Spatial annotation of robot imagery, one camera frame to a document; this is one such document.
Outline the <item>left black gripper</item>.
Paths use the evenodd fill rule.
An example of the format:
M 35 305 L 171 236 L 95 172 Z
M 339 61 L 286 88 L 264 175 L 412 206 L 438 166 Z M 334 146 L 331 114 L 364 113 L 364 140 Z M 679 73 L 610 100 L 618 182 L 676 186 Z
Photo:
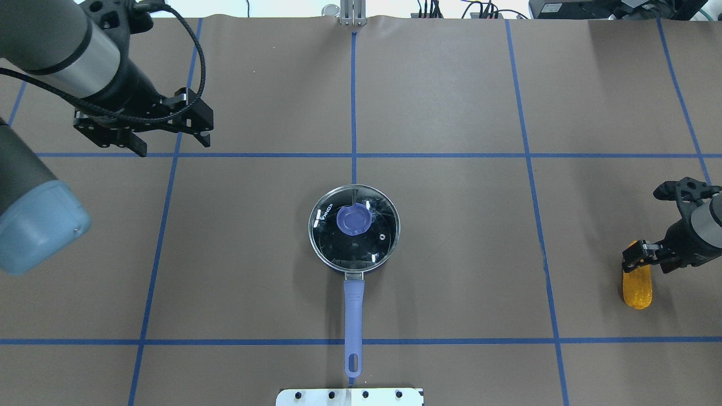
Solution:
M 145 131 L 183 132 L 204 148 L 211 146 L 214 112 L 199 92 L 185 86 L 163 95 L 133 62 L 121 67 L 108 89 L 85 101 L 111 114 L 77 107 L 74 128 L 89 139 L 112 139 L 113 145 L 139 157 L 147 157 L 147 143 L 137 136 Z

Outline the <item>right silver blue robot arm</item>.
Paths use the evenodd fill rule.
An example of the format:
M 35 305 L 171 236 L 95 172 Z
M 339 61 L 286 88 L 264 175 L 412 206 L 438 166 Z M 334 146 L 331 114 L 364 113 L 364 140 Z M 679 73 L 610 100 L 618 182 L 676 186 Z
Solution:
M 660 241 L 636 241 L 622 252 L 621 269 L 630 273 L 646 265 L 660 265 L 664 274 L 699 267 L 721 255 L 720 196 L 704 203 L 683 201 L 681 218 Z

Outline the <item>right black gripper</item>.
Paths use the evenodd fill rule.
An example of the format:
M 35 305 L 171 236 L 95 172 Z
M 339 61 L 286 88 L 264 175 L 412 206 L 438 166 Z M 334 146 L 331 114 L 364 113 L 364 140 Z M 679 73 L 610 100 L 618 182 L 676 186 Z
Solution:
M 622 272 L 628 274 L 640 267 L 659 263 L 663 274 L 692 266 L 699 267 L 720 257 L 721 249 L 696 234 L 691 222 L 679 219 L 657 242 L 635 241 L 622 252 Z

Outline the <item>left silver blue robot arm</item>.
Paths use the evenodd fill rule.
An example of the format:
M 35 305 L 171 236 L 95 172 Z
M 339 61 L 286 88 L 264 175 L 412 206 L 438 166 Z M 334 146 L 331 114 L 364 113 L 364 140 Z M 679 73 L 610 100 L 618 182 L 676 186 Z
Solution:
M 154 28 L 155 13 L 172 15 L 189 35 L 200 64 L 190 85 L 162 94 L 132 60 L 131 37 Z M 202 95 L 206 61 L 190 23 L 166 1 L 3 1 L 2 82 L 43 91 L 42 139 L 79 132 L 98 148 L 146 157 L 142 132 L 188 134 L 211 144 L 214 112 Z M 2 271 L 22 275 L 77 241 L 92 218 L 2 117 Z

